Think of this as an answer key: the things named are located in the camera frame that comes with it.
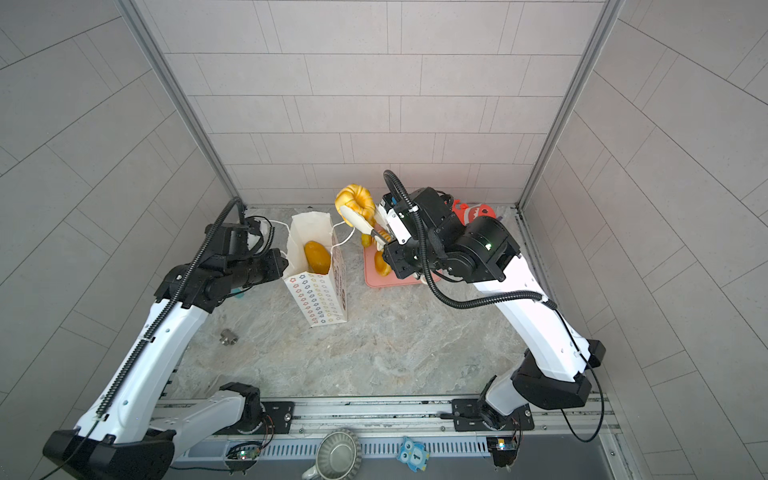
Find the fluted bundt cake bread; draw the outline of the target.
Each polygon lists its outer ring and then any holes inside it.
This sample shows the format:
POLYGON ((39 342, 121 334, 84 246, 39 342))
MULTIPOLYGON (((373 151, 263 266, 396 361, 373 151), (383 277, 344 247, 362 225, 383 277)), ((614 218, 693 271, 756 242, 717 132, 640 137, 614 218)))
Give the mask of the fluted bundt cake bread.
POLYGON ((349 207, 364 216, 372 226, 374 225, 376 204, 367 188, 357 184, 346 186, 336 195, 334 205, 339 214, 341 207, 349 207))

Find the long oval bread loaf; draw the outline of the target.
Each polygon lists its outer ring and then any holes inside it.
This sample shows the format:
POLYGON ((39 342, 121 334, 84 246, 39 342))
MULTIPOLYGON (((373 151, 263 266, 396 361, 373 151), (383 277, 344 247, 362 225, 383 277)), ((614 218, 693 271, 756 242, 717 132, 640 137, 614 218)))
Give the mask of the long oval bread loaf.
POLYGON ((304 254, 308 265, 307 270, 310 273, 319 275, 329 273, 332 257, 324 245, 316 241, 309 241, 304 245, 304 254))

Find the white printed paper bag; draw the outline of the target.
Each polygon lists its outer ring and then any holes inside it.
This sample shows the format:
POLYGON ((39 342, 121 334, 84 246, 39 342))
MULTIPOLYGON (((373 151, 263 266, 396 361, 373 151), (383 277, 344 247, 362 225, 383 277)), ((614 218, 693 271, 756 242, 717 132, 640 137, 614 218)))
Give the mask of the white printed paper bag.
POLYGON ((336 225, 325 212, 299 213, 288 227, 286 258, 288 267, 283 281, 311 327, 329 326, 348 321, 345 264, 342 242, 335 233, 336 225), (304 245, 316 241, 325 246, 332 257, 327 275, 310 273, 304 245))

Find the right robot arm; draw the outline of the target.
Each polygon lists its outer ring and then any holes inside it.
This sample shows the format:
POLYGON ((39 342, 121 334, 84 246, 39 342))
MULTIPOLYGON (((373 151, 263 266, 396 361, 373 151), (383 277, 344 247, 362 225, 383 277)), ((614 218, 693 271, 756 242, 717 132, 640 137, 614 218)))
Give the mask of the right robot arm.
POLYGON ((487 427, 502 429, 526 405, 560 412, 585 406, 601 387, 586 374, 601 365, 604 345, 569 325, 500 220, 462 220, 453 205, 431 187, 411 194, 397 187, 374 203, 352 184, 335 199, 345 222, 373 237, 398 278, 420 277, 454 309, 497 307, 525 342, 520 365, 492 378, 480 395, 477 415, 487 427))

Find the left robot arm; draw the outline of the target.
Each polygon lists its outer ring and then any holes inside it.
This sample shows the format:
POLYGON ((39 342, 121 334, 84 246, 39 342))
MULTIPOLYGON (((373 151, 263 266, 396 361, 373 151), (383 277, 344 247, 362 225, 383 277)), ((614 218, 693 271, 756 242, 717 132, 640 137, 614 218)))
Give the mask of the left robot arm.
POLYGON ((157 402, 192 337, 215 308, 276 281, 288 265, 262 216, 222 217, 206 228, 193 260, 172 269, 145 325, 92 407, 70 429, 54 431, 43 456, 76 479, 161 479, 192 446, 222 430, 252 433, 265 422, 258 388, 230 382, 177 417, 154 421, 157 402))

